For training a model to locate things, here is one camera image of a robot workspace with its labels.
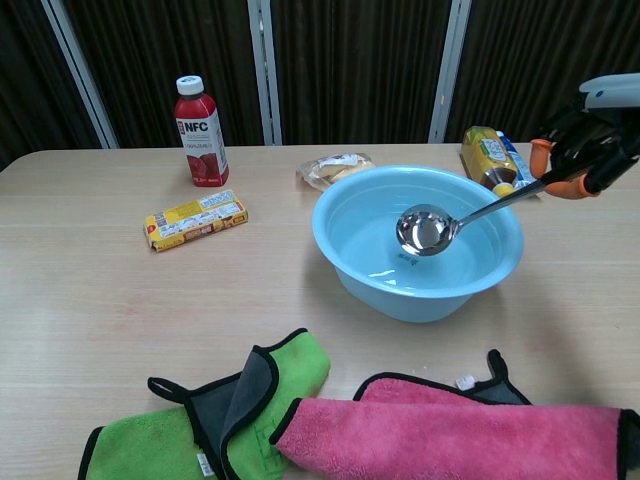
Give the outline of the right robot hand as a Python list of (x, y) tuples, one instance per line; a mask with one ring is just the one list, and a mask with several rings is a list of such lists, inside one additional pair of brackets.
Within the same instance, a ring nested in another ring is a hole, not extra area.
[(529, 167), (552, 196), (595, 197), (639, 161), (639, 75), (583, 82), (531, 141)]

